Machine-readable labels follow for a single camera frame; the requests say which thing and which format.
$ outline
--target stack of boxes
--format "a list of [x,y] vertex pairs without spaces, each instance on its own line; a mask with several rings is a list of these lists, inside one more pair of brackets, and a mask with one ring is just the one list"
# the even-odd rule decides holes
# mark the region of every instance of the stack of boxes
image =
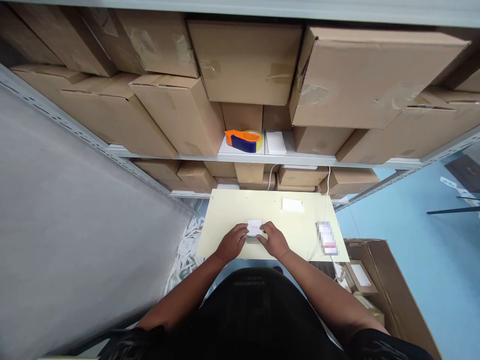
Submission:
[[[133,154],[216,157],[225,130],[281,131],[292,132],[298,153],[376,165],[422,158],[480,125],[475,30],[25,3],[0,10],[0,36],[32,63],[12,71]],[[262,163],[165,161],[137,163],[172,190],[327,191],[325,167],[277,165],[270,177],[272,165]],[[332,168],[329,194],[378,181],[371,169]]]

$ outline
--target left hand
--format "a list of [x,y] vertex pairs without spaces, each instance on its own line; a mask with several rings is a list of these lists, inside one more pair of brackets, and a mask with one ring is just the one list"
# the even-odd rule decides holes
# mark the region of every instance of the left hand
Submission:
[[230,261],[235,259],[242,251],[244,247],[245,240],[247,239],[247,230],[246,223],[237,224],[223,237],[218,245],[218,248],[213,253],[220,260],[222,260],[225,265]]

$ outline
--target person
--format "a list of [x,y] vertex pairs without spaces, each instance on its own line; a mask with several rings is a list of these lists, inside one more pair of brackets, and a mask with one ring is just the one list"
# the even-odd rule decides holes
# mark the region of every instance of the person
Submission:
[[247,224],[240,223],[100,359],[432,359],[422,348],[390,336],[355,297],[290,250],[272,222],[261,229],[268,237],[257,235],[258,240],[308,300],[279,271],[252,267],[230,274],[201,305],[217,275],[244,246]]

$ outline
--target right hand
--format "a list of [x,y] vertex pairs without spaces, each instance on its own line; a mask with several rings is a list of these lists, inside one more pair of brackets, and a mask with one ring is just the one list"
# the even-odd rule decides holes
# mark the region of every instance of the right hand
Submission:
[[268,235],[268,239],[262,235],[257,235],[256,238],[265,247],[270,255],[280,260],[280,258],[288,253],[290,250],[285,236],[278,230],[273,222],[268,221],[260,226],[260,229]]

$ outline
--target hand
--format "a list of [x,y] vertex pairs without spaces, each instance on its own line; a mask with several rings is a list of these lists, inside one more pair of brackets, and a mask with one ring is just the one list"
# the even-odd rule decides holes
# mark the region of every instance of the hand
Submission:
[[256,238],[261,242],[270,255],[280,260],[280,258],[288,253],[290,250],[285,236],[278,230],[274,223],[268,221],[260,226],[260,229],[268,235],[268,239],[262,235],[257,235]]
[[242,251],[245,240],[247,239],[247,233],[249,232],[247,225],[246,223],[235,225],[233,229],[223,237],[220,245],[218,245],[218,248],[213,253],[220,258],[225,265],[235,259],[240,254],[240,251]]

